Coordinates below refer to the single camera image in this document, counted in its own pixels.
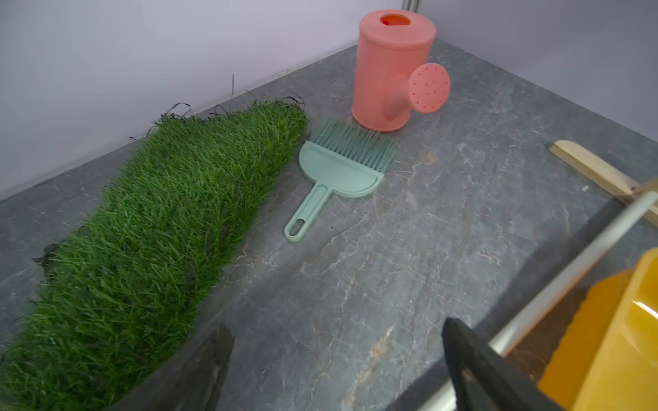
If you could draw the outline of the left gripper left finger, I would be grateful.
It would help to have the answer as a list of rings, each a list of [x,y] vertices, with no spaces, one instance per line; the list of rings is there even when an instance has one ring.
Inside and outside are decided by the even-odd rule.
[[[234,345],[235,337],[225,324],[208,324],[110,409],[217,409]]]

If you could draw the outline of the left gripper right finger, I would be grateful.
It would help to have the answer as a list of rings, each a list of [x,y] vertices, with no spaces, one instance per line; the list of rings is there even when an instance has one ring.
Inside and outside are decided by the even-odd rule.
[[[442,328],[458,410],[560,410],[471,328],[448,318]]]

